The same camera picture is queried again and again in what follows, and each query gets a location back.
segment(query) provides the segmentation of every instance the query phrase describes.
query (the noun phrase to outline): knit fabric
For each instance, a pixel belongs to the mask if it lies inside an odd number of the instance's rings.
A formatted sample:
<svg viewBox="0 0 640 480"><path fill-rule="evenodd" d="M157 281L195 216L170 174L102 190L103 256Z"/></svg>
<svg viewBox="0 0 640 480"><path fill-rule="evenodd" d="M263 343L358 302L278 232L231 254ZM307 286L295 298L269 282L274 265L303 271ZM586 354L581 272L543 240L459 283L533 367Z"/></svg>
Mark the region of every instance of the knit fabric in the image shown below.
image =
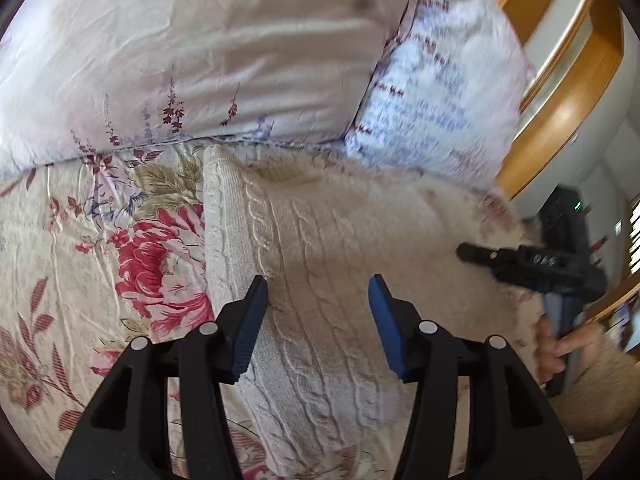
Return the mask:
<svg viewBox="0 0 640 480"><path fill-rule="evenodd" d="M375 273L456 336L500 333L529 363L533 352L519 339L507 288L457 260L465 232L430 206L420 181L313 161L297 153L252 170L221 146L205 158L214 309L242 297L256 274L269 284L270 308L238 389L268 467L281 476L309 471L411 411L415 389L389 370L370 314Z"/></svg>

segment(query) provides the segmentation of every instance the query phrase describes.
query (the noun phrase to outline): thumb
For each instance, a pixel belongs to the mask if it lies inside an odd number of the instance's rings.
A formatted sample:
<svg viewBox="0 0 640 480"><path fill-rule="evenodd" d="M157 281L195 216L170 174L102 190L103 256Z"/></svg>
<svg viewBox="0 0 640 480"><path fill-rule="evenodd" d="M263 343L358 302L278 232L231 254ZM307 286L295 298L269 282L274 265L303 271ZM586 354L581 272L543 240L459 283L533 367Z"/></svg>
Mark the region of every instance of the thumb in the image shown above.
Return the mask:
<svg viewBox="0 0 640 480"><path fill-rule="evenodd" d="M594 344L601 337L602 329L598 323L583 325L558 341L558 353L561 356L570 354L578 348Z"/></svg>

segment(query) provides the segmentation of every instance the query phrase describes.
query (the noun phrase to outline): pillow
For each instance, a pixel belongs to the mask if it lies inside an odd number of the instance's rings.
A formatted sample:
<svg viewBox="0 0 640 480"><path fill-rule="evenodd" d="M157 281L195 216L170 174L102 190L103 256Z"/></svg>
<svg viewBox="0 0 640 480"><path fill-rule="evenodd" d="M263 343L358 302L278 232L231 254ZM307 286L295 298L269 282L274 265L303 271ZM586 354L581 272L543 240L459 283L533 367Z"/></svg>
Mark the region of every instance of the pillow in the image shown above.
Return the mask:
<svg viewBox="0 0 640 480"><path fill-rule="evenodd" d="M191 137L335 139L415 1L26 0L0 42L0 177Z"/></svg>
<svg viewBox="0 0 640 480"><path fill-rule="evenodd" d="M489 189L530 72L493 0L419 0L410 33L376 68L347 152Z"/></svg>

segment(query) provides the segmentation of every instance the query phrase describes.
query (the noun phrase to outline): human hand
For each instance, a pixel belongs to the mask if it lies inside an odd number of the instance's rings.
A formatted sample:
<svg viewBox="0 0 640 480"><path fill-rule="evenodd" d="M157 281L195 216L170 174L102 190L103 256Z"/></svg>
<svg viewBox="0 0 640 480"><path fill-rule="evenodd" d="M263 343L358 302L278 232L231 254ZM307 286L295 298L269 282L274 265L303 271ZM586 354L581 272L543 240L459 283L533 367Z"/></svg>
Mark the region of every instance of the human hand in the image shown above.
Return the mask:
<svg viewBox="0 0 640 480"><path fill-rule="evenodd" d="M600 323L587 323L558 340L554 337L551 322L545 316L541 317L536 324L536 359L540 383L546 383L555 374L564 371L566 365L561 357L579 348L582 348L582 358L578 376L584 373L602 352L602 333Z"/></svg>

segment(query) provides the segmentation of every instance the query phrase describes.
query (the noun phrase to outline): person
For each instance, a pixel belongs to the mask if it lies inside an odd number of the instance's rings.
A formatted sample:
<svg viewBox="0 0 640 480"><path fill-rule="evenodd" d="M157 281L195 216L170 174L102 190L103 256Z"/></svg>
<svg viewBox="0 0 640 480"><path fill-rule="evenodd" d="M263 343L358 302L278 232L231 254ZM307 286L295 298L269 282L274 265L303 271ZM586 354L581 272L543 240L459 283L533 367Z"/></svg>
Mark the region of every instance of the person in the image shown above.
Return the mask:
<svg viewBox="0 0 640 480"><path fill-rule="evenodd" d="M557 340L551 323L536 325L538 380L546 383L564 370L562 356L582 349L578 380L567 393L550 400L572 436L584 478L588 478L618 443L640 407L640 368L604 335L602 326L587 323Z"/></svg>

